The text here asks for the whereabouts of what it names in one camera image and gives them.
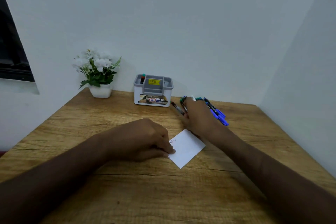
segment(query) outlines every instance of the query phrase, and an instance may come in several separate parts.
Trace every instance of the table surface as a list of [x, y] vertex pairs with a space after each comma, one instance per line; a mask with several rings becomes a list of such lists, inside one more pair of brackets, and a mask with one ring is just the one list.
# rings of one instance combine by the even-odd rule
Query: table surface
[[[88, 89], [66, 103], [0, 158], [0, 181], [76, 146], [95, 133], [141, 118], [183, 130], [173, 107], [134, 104], [132, 92], [93, 98]], [[336, 195], [336, 181], [257, 106], [212, 101], [244, 141]], [[263, 194], [219, 149], [206, 147], [179, 169], [168, 158], [111, 162], [42, 223], [281, 223]]]

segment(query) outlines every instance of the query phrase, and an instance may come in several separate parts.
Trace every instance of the potted plant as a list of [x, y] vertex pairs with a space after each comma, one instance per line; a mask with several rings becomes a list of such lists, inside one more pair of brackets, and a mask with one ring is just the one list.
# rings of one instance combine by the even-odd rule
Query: potted plant
[[88, 83], [95, 98], [110, 97], [113, 77], [117, 73], [114, 69], [120, 66], [120, 60], [121, 57], [116, 63], [112, 63], [110, 55], [101, 55], [91, 50], [87, 50], [82, 56], [78, 55], [72, 66], [86, 76], [86, 80], [81, 81], [80, 88]]

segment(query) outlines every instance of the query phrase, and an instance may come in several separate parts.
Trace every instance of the pile of markers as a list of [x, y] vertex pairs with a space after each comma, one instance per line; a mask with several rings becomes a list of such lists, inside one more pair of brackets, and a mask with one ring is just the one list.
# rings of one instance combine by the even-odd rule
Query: pile of markers
[[[180, 99], [180, 104], [184, 108], [185, 112], [188, 112], [187, 107], [183, 104], [184, 100], [187, 98], [187, 96], [183, 96], [183, 98]], [[210, 112], [212, 115], [219, 120], [224, 126], [228, 126], [229, 123], [225, 120], [225, 114], [221, 112], [221, 110], [217, 109], [210, 101], [206, 98], [194, 98], [194, 96], [191, 96], [191, 98], [194, 101], [205, 101], [207, 104], [207, 107], [210, 109]], [[171, 102], [171, 104], [180, 112], [180, 114], [185, 115], [185, 112], [181, 110], [174, 102]]]

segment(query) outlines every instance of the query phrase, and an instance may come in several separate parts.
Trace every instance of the person's left hand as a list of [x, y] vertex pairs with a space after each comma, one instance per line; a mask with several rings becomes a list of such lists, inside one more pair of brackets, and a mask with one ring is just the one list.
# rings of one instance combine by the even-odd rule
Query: person's left hand
[[132, 121], [95, 135], [107, 150], [107, 159], [143, 161], [175, 153], [168, 131], [150, 119]]

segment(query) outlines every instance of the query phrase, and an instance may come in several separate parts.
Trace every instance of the paper card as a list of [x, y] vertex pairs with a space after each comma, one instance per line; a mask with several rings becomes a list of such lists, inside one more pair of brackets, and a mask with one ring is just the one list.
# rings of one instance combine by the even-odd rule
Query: paper card
[[169, 154], [169, 158], [179, 168], [184, 167], [205, 147], [205, 144], [187, 129], [183, 130], [169, 142], [176, 151], [174, 154]]

